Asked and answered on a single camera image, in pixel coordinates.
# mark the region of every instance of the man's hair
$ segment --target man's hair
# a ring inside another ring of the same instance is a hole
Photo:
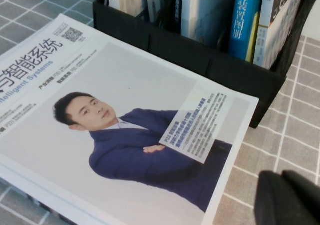
[[[67,107],[71,101],[78,97],[90,97],[94,98],[92,95],[83,92],[72,92],[61,98],[54,105],[54,118],[65,125],[71,126],[77,123],[71,119],[71,116],[67,114]]]

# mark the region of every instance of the stack of magazines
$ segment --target stack of magazines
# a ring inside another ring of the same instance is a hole
[[[211,225],[258,99],[60,15],[0,57],[0,177],[78,225]]]

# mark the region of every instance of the chinese characters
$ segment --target chinese characters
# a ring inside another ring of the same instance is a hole
[[[30,52],[15,60],[7,69],[0,72],[0,93],[4,92],[4,88],[12,87],[16,81],[21,81],[62,46],[62,43],[50,38],[45,39]]]

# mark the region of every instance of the white background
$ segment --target white background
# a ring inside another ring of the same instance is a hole
[[[70,92],[92,94],[114,107],[118,116],[136,108],[178,110],[195,82],[109,45],[9,133],[0,152],[130,225],[199,225],[204,213],[174,193],[96,175],[89,166],[94,148],[89,133],[70,130],[53,118],[53,105]],[[233,108],[218,136],[231,144],[246,113],[240,103]]]

